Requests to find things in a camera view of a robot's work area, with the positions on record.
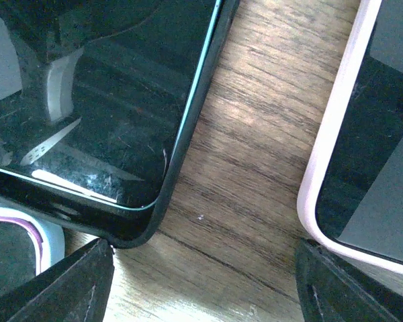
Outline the black smartphone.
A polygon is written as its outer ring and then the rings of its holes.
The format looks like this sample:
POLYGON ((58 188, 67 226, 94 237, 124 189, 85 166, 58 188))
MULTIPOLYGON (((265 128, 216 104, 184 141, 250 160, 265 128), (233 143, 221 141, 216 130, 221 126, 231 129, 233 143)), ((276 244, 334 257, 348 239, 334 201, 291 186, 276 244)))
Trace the black smartphone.
POLYGON ((330 239, 403 264, 403 1, 383 1, 316 204, 330 239))

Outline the pink phone case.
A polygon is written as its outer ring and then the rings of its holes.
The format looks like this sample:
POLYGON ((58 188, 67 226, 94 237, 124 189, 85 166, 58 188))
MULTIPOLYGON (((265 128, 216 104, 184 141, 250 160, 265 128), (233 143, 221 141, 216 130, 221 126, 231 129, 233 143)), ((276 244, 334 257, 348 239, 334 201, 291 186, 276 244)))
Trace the pink phone case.
POLYGON ((340 244, 326 237, 316 220, 316 204, 347 105, 383 1, 362 1, 298 193, 297 210, 306 231, 328 250, 403 275, 403 264, 340 244))

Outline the light blue phone case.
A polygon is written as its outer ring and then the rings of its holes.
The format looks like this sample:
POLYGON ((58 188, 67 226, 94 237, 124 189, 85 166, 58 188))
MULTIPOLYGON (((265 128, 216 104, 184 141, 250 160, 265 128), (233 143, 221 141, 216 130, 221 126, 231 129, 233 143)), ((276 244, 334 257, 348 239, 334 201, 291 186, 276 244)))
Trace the light blue phone case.
POLYGON ((61 226, 32 217, 0 203, 0 223, 21 227, 34 246, 36 275, 43 273, 64 258, 65 241, 61 226))

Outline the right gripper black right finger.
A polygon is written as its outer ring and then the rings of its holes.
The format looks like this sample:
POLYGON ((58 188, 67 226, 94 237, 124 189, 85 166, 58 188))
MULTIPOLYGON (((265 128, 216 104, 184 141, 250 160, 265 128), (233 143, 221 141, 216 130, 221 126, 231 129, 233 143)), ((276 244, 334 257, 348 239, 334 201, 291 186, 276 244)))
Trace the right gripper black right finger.
POLYGON ((403 321, 403 296, 311 239, 295 253, 305 321, 403 321))

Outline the purple-edged smartphone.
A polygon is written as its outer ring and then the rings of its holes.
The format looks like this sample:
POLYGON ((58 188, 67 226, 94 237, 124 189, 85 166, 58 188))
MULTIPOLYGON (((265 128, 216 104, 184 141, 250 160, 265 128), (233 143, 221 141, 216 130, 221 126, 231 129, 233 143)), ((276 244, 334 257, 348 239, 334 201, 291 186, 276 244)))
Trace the purple-edged smartphone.
POLYGON ((41 272, 42 238, 28 220, 0 216, 0 297, 41 272))

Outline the teal-edged smartphone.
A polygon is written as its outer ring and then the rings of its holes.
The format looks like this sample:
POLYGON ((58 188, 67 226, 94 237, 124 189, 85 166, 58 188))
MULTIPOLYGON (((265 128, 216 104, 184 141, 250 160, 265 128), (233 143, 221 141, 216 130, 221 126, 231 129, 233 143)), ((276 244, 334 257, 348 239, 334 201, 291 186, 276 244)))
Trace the teal-edged smartphone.
POLYGON ((0 1, 0 173, 154 205, 220 1, 0 1))

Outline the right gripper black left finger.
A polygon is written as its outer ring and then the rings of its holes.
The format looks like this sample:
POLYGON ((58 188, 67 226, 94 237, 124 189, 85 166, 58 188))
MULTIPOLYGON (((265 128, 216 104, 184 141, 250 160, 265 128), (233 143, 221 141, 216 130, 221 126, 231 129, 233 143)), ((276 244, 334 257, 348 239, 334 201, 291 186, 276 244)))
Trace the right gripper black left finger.
POLYGON ((103 321, 114 251, 97 238, 0 297, 0 321, 103 321))

